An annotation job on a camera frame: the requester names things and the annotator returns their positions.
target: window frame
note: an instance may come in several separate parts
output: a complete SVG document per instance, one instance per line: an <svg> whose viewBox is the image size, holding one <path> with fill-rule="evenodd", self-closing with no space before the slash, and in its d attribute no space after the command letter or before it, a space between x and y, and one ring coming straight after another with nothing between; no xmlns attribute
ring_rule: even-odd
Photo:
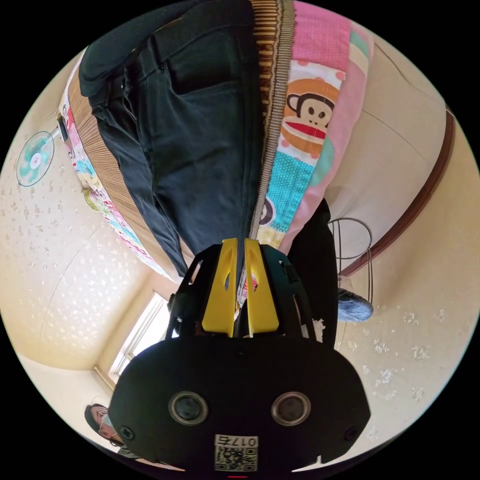
<svg viewBox="0 0 480 480"><path fill-rule="evenodd" d="M137 348L145 333L148 331L150 325L155 317L159 314L162 308L167 308L168 301L163 298L157 291L153 291L148 303L138 315L137 320L130 330L125 342L121 346L115 361L112 363L108 372L108 377L117 384L125 363L130 363L135 355L133 351ZM159 341L165 339L165 331Z"/></svg>

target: monkey print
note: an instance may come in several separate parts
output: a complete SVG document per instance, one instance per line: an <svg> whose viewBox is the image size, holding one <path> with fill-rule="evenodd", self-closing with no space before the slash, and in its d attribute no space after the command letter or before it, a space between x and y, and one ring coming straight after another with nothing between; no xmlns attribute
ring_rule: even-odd
<svg viewBox="0 0 480 480"><path fill-rule="evenodd" d="M288 84L281 123L283 145L291 145L317 159L339 90L319 78L301 78Z"/></svg>

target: gray shoe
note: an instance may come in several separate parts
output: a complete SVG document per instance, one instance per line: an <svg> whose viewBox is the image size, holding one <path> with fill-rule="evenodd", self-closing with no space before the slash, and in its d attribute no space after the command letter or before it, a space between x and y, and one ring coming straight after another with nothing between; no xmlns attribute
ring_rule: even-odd
<svg viewBox="0 0 480 480"><path fill-rule="evenodd" d="M373 312L374 306L362 296L338 289L338 320L341 322L365 322Z"/></svg>

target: jeans pocket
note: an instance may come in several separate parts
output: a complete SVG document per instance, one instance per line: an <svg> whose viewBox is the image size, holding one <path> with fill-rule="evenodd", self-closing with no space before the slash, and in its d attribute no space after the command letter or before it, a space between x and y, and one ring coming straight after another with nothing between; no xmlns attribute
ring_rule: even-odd
<svg viewBox="0 0 480 480"><path fill-rule="evenodd" d="M223 28L197 38L165 61L171 92L177 97L238 90L242 61L235 34Z"/></svg>

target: fan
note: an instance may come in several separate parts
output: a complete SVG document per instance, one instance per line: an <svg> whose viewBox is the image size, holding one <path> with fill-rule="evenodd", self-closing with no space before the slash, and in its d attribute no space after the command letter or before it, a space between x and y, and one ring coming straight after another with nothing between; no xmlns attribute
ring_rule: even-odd
<svg viewBox="0 0 480 480"><path fill-rule="evenodd" d="M16 164L16 179L22 187L32 187L47 173L54 158L55 143L47 131L39 131L26 142Z"/></svg>

